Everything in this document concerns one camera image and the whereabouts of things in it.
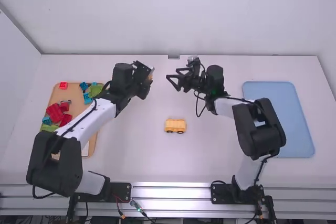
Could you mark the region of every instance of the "yellow toy car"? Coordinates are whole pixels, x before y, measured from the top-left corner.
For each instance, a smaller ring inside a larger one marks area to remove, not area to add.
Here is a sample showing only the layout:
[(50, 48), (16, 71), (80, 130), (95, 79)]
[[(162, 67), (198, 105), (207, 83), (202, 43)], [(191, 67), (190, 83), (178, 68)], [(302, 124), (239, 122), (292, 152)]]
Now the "yellow toy car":
[(186, 131), (187, 124), (184, 119), (167, 119), (164, 131), (167, 133), (178, 132), (182, 134)]

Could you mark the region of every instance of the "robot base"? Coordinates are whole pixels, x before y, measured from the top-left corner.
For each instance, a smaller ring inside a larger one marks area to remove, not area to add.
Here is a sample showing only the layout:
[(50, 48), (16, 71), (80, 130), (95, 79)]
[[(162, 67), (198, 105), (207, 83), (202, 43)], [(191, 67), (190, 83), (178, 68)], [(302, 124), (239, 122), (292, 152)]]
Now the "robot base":
[(75, 193), (73, 196), (77, 199), (77, 202), (116, 202), (116, 196), (119, 203), (123, 201), (129, 202), (131, 200), (131, 188), (130, 183), (106, 183), (103, 187), (102, 193), (99, 195)]
[(247, 190), (239, 190), (232, 184), (212, 184), (211, 202), (215, 205), (255, 205), (263, 202), (264, 188), (262, 185), (251, 186)]

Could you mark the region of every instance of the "red lego brick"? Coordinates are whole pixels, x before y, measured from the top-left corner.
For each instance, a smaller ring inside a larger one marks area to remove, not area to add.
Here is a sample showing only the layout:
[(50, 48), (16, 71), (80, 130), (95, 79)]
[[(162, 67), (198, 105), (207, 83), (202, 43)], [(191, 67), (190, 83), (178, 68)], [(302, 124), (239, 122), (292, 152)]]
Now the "red lego brick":
[(62, 112), (69, 111), (70, 104), (68, 102), (61, 102), (59, 107)]
[(67, 89), (68, 88), (68, 83), (67, 82), (61, 82), (59, 84), (59, 88), (60, 89)]
[(54, 103), (53, 105), (50, 105), (46, 112), (48, 115), (50, 115), (50, 119), (53, 123), (58, 123), (61, 121), (64, 117), (63, 112), (61, 111), (59, 105), (57, 103)]
[(64, 114), (64, 117), (61, 121), (61, 123), (59, 124), (60, 127), (66, 125), (67, 123), (69, 123), (72, 120), (72, 115), (69, 114)]

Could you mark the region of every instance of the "green lego brick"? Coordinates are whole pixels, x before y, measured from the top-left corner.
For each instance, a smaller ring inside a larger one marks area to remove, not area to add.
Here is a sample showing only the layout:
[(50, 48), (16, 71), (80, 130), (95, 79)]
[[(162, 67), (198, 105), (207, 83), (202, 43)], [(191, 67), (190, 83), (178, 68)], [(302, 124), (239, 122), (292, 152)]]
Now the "green lego brick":
[(89, 98), (93, 98), (98, 95), (103, 89), (102, 85), (91, 85), (89, 90)]
[(43, 124), (40, 128), (40, 131), (49, 131), (49, 132), (54, 132), (56, 129), (59, 127), (57, 125), (47, 125)]

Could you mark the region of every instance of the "metal extrusion frame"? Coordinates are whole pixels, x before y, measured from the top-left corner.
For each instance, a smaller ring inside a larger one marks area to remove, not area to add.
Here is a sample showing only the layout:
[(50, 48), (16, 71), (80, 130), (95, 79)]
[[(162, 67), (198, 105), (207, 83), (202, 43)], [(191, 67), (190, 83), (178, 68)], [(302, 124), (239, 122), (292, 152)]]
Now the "metal extrusion frame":
[[(132, 198), (149, 217), (251, 218), (252, 205), (213, 205), (210, 183), (132, 183)], [(33, 199), (31, 185), (0, 185), (0, 215), (65, 216), (69, 199), (51, 196)], [(274, 199), (278, 219), (336, 219), (336, 188), (265, 187)], [(48, 191), (37, 188), (38, 195)], [(88, 203), (90, 216), (118, 216), (115, 203)], [(141, 214), (129, 204), (120, 204), (129, 217)], [(76, 215), (85, 215), (80, 202)]]

